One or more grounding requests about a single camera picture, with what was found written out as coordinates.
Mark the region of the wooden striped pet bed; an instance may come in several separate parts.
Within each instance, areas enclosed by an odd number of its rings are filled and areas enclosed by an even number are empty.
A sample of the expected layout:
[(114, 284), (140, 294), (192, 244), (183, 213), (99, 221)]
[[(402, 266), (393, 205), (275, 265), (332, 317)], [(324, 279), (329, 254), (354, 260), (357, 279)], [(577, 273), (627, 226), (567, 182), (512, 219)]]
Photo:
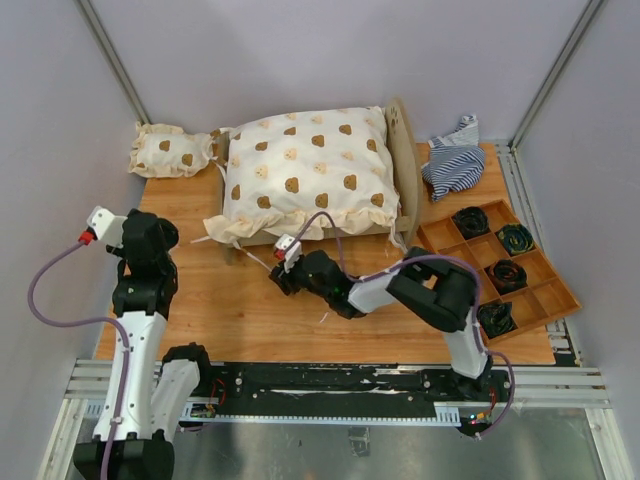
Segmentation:
[[(338, 227), (336, 217), (333, 217), (336, 230), (328, 224), (322, 227), (324, 239), (335, 238), (355, 238), (358, 236), (391, 234), (390, 242), (398, 241), (400, 249), (406, 249), (411, 242), (417, 238), (419, 224), (422, 215), (423, 191), (422, 180), (420, 179), (419, 160), (417, 144), (414, 141), (413, 131), (406, 113), (404, 104), (399, 97), (393, 98), (391, 102), (382, 109), (386, 127), (386, 147), (391, 155), (392, 176), (394, 187), (397, 187), (399, 194), (399, 214), (394, 220), (393, 228), (378, 224), (372, 224), (361, 233), (348, 233), (343, 227)], [(231, 162), (229, 147), (233, 138), (230, 131), (212, 133), (214, 141), (213, 152), (217, 154), (216, 165), (222, 166), (223, 161)], [(262, 229), (248, 238), (238, 240), (238, 248), (252, 247), (256, 245), (267, 245), (277, 240), (277, 236)], [(233, 244), (218, 242), (221, 258), (226, 265), (232, 265), (235, 254)]]

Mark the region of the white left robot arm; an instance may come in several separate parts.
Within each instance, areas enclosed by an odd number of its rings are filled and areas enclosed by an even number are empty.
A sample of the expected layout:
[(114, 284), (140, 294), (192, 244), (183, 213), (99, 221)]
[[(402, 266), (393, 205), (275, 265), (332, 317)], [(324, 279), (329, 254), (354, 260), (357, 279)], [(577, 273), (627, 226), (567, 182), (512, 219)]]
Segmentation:
[(120, 259), (112, 294), (116, 347), (101, 415), (91, 440), (75, 446), (73, 464), (85, 479), (169, 479), (187, 399), (214, 383), (202, 345), (172, 347), (156, 358), (178, 290), (170, 255), (178, 230), (152, 213), (120, 216), (102, 207), (88, 227)]

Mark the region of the large bear print cushion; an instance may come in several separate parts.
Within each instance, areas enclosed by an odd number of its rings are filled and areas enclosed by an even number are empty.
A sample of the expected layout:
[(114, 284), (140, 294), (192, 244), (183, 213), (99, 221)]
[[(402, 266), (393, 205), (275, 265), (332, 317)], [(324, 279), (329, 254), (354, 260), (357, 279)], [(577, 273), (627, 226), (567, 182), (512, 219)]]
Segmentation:
[(397, 240), (400, 196), (383, 108), (293, 112), (229, 132), (223, 207), (204, 220), (221, 244), (267, 232), (321, 240), (382, 227)]

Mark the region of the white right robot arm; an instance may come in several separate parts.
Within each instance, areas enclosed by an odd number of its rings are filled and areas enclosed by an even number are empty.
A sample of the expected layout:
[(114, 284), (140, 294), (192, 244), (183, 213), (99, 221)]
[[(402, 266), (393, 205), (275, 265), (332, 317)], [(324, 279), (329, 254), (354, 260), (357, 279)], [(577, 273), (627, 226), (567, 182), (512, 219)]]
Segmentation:
[(492, 360), (478, 331), (479, 277), (459, 260), (413, 247), (388, 269), (356, 278), (323, 250), (278, 258), (269, 278), (285, 295), (306, 290), (345, 319), (401, 304), (443, 333), (451, 357), (449, 383), (460, 397), (474, 400), (488, 390)]

